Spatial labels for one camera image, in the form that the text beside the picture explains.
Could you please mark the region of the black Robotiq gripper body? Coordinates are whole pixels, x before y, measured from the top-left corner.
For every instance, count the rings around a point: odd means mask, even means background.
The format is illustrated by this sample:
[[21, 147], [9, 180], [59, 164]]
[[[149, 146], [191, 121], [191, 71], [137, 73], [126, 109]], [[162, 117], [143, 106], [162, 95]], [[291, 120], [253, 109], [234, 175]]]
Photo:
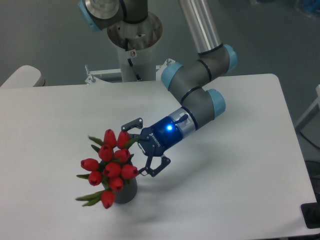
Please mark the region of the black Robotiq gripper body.
[[154, 157], [160, 157], [182, 139], [182, 131], [175, 124], [175, 120], [166, 116], [150, 127], [143, 128], [138, 144], [145, 156], [153, 153]]

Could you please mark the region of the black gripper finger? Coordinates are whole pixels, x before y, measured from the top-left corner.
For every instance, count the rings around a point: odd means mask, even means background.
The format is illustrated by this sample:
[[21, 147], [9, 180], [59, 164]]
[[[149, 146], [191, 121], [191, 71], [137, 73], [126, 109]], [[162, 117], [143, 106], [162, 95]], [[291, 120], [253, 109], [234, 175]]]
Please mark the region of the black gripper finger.
[[144, 128], [144, 121], [141, 117], [136, 118], [135, 120], [132, 120], [132, 121], [122, 125], [120, 135], [122, 137], [125, 136], [126, 138], [145, 138], [145, 136], [142, 135], [142, 132], [139, 134], [128, 133], [129, 130], [134, 129], [134, 128], [139, 129], [139, 130], [142, 130]]
[[153, 160], [152, 156], [147, 157], [145, 166], [138, 170], [139, 175], [142, 175], [142, 176], [150, 175], [151, 177], [155, 177], [171, 163], [171, 160], [168, 157], [163, 155], [160, 157], [159, 166], [157, 166], [156, 168], [152, 168], [151, 167], [152, 160]]

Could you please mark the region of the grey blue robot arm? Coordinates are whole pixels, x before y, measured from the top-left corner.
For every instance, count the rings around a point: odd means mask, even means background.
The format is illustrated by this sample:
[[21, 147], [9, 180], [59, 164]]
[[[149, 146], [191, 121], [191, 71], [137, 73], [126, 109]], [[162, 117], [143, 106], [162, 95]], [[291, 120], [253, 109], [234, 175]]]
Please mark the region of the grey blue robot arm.
[[107, 31], [117, 49], [123, 82], [154, 81], [160, 77], [180, 104], [179, 109], [150, 127], [144, 127], [141, 119], [122, 126], [123, 131], [141, 130], [133, 138], [147, 156], [145, 166], [139, 170], [142, 175], [156, 176], [170, 163], [164, 155], [166, 150], [225, 111], [223, 96], [215, 89], [204, 90], [204, 86], [231, 71], [238, 62], [234, 49], [220, 40], [206, 0], [181, 0], [179, 5], [198, 60], [188, 67], [168, 62], [157, 69], [154, 47], [162, 36], [163, 26], [149, 11], [146, 0], [81, 0], [78, 3], [92, 31]]

